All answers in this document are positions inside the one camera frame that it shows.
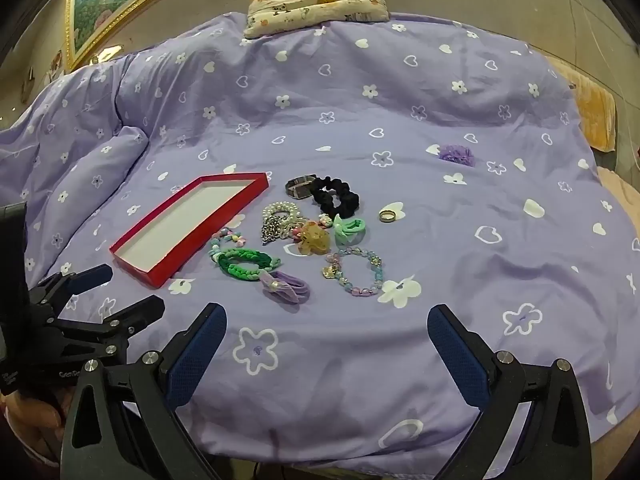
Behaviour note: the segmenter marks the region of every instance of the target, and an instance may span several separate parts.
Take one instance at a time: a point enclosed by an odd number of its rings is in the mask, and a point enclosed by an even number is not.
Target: patterned pillow
[[[29,286],[46,275],[76,229],[118,189],[147,144],[140,129],[124,126],[60,181],[29,228],[24,263]]]

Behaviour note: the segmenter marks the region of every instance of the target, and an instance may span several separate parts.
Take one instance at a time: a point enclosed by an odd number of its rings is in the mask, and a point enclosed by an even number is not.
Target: purple hair clip
[[[443,146],[440,148],[438,158],[464,166],[474,167],[476,165],[474,154],[465,146]]]
[[[306,282],[279,270],[271,272],[262,270],[260,281],[268,292],[276,294],[290,303],[303,303],[309,298],[310,291]]]

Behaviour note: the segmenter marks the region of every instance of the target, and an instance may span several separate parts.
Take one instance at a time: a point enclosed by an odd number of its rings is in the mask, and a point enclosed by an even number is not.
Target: gold ring
[[[391,209],[385,209],[380,211],[379,218],[381,222],[390,224],[391,222],[396,221],[396,213],[394,211],[391,211]]]

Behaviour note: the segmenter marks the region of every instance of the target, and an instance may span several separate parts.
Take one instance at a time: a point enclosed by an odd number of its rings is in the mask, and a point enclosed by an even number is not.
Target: cable
[[[582,3],[582,0],[578,0],[578,2],[580,2],[580,5],[582,6],[582,12],[584,12],[584,17],[587,20],[587,23],[589,25],[589,30],[591,31],[591,36],[593,37],[593,41],[596,42],[596,46],[598,47],[598,51],[600,52],[600,55],[602,56],[602,59],[604,60],[604,63],[607,65],[607,68],[611,72],[611,75],[613,76],[613,81],[616,82],[616,85],[618,86],[618,90],[620,91],[620,96],[622,97],[622,101],[625,104],[626,134],[629,137],[629,146],[631,147],[631,152],[634,154],[634,163],[636,164],[636,168],[638,168],[638,171],[640,171],[640,165],[638,164],[638,154],[636,153],[636,150],[634,149],[634,142],[633,142],[633,139],[631,138],[631,127],[629,125],[629,110],[628,110],[628,107],[626,106],[627,102],[626,102],[625,94],[622,91],[622,86],[620,86],[620,83],[616,79],[616,75],[614,74],[613,70],[611,69],[611,67],[609,65],[609,62],[607,61],[607,58],[605,58],[604,54],[602,53],[602,49],[600,48],[600,44],[598,43],[598,40],[596,39],[596,35],[593,33],[593,27],[591,27],[591,21],[589,20],[589,17],[587,16],[587,10],[584,8],[584,4]]]

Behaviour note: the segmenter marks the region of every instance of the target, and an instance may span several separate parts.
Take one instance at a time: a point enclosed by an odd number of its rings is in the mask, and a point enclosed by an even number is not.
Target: blue gripper pad
[[[437,307],[429,311],[427,330],[465,402],[482,411],[490,393],[486,371],[478,359]]]
[[[191,399],[226,332],[226,312],[217,305],[166,375],[167,404],[172,410]]]

